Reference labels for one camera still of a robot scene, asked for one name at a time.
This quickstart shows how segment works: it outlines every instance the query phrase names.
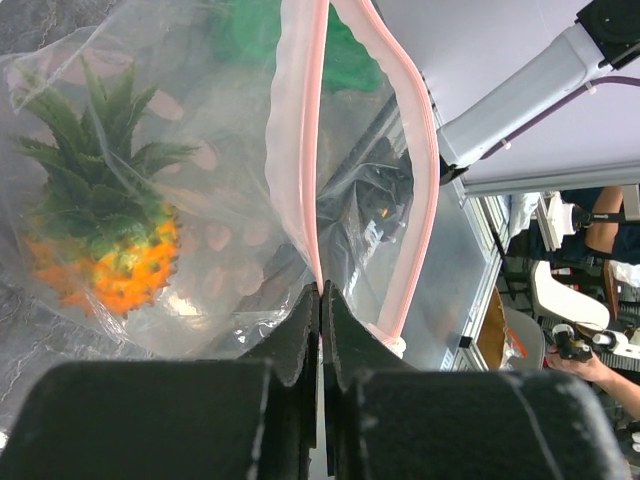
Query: person's hand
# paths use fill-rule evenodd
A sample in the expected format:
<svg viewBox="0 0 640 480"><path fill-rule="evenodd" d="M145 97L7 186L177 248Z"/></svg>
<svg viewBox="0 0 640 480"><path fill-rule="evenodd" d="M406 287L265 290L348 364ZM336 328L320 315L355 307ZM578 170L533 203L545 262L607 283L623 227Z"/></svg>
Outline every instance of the person's hand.
<svg viewBox="0 0 640 480"><path fill-rule="evenodd" d="M547 355L547 364L555 369L573 373L587 382L600 383L606 381L611 370L593 355L587 362L564 360L558 354L558 347L553 346Z"/></svg>

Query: cable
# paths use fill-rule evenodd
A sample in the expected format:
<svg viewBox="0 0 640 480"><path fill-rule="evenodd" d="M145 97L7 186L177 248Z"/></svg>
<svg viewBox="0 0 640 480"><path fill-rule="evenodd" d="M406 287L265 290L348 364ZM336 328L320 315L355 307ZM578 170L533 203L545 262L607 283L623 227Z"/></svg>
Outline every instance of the cable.
<svg viewBox="0 0 640 480"><path fill-rule="evenodd" d="M622 76L602 77L602 78L597 78L595 80L591 80L590 82L587 82L587 83L589 83L590 86L587 86L587 84L582 85L581 87L579 87L578 89L574 90L569 95L564 97L562 100L560 100L557 103L555 103L554 105L550 106L544 112L542 112L542 113L538 114L537 116L533 117L531 120L529 120L527 123L522 125L520 128L517 128L512 133L507 135L507 137L504 139L504 141L501 140L500 142L496 143L493 147L491 147L489 150L487 150L487 153L485 153L480 158L480 160L485 160L485 159L491 157L492 155L497 153L500 149L502 149L502 147L504 146L505 143L508 143L508 142L518 138L524 132L526 132L531 127L533 127L533 126L537 125L538 123L540 123L542 120L547 118L549 115L557 112L562 107L564 107L565 105L567 105L571 101L575 100L576 98L578 98L583 93L588 92L592 87L595 87L597 85L603 85L603 84L627 85L627 86L630 86L630 87L640 87L640 78L622 77Z"/></svg>

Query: person's arm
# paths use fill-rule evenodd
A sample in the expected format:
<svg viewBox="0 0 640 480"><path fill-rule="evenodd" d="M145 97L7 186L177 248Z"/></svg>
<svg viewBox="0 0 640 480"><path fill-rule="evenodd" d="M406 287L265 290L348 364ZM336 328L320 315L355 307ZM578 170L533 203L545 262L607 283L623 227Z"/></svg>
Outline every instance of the person's arm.
<svg viewBox="0 0 640 480"><path fill-rule="evenodd" d="M622 187L605 187L593 205L593 213L619 213L621 207ZM587 229L584 243L598 252L611 253L617 234L617 223L594 223Z"/></svg>
<svg viewBox="0 0 640 480"><path fill-rule="evenodd" d="M551 368L573 373L587 382L595 383L635 420L640 420L640 386L611 370L595 355L588 362L581 363L563 360L556 352L557 349L552 347L551 353L547 355L547 363Z"/></svg>

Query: pineapple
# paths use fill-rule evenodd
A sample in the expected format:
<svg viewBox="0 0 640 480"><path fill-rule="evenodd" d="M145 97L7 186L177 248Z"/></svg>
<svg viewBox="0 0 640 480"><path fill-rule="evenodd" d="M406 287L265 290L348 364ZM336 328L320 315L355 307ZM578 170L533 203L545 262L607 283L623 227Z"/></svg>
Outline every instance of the pineapple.
<svg viewBox="0 0 640 480"><path fill-rule="evenodd" d="M177 259L176 210L148 183L194 147L152 142L132 151L134 128L156 87L134 92L134 66L107 89L81 59L87 107L77 114L60 91L22 71L17 105L42 120L55 145L16 138L17 150L48 173L44 200L29 211L25 243L34 275L63 307L94 315L96 299L126 318L168 285Z"/></svg>

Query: green cloth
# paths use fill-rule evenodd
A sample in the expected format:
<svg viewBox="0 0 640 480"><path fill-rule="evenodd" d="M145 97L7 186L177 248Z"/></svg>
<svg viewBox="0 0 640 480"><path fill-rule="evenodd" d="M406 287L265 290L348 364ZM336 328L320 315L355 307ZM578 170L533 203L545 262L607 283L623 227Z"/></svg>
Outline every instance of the green cloth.
<svg viewBox="0 0 640 480"><path fill-rule="evenodd" d="M275 70L275 54L280 39L280 0L235 0L231 10L218 14L214 25L215 48L227 62L260 65ZM378 63L329 9L322 88L375 91L382 73Z"/></svg>

